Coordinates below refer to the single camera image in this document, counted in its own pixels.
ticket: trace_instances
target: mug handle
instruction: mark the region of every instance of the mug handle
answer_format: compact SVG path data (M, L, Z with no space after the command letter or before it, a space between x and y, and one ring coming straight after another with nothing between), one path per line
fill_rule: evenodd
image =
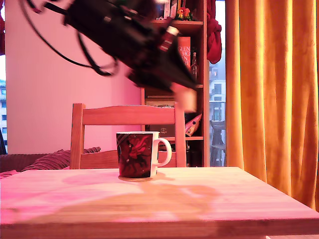
M167 165L169 162L170 162L170 159L171 159L171 146L170 146L170 143L168 142L167 139L165 138L158 138L158 139L155 139L153 144L154 146L158 146L159 142L163 142L165 144L165 147L166 147L166 151L167 151L167 156L166 156L166 159L164 160L163 163L154 163L155 166L157 167L162 167L164 165Z

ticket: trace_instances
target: pink wall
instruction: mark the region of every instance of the pink wall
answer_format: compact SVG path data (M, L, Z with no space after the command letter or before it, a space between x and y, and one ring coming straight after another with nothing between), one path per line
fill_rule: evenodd
M68 2L62 1L60 7ZM86 62L75 30L61 24L62 16L46 10L30 12L35 25L49 42L66 56ZM72 104L87 108L139 105L141 91L120 64L117 76L106 78L93 70L73 65L50 50L25 21L18 1L5 2L7 128L9 153L42 153L70 148ZM110 57L85 39L98 64ZM90 126L85 147L116 148L115 132L136 130L136 126Z

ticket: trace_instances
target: wooden chair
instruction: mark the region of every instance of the wooden chair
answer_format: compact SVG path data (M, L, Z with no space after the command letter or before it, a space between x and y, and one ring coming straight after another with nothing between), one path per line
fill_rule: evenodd
M83 154L86 125L143 125L174 124L176 153L167 167L186 167L184 111L175 103L174 108L154 106L111 106L86 109L84 104L73 104L70 169L118 168L116 150ZM159 152L159 161L166 152Z

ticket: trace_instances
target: chair top rail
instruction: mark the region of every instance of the chair top rail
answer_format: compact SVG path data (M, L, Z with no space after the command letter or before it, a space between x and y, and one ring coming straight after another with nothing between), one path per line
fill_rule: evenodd
M84 125L175 124L174 108L111 106L83 109Z

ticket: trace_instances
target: chair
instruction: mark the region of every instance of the chair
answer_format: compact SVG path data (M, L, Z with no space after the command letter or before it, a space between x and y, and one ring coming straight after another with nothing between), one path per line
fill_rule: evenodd
M116 150L83 154L86 125L143 125L175 124L176 153L168 167L186 167L185 118L178 103L174 108L154 106L111 106L86 109L84 104L73 104L70 169L118 168ZM165 152L159 152L160 159Z
M210 125L212 126L213 132L213 140L211 143L211 153L210 153L210 166L222 166L221 159L219 163L217 163L217 153L219 151L224 151L225 158L224 158L224 165L226 166L226 144L224 144L221 138L221 131L226 130L226 123L225 121L210 121Z

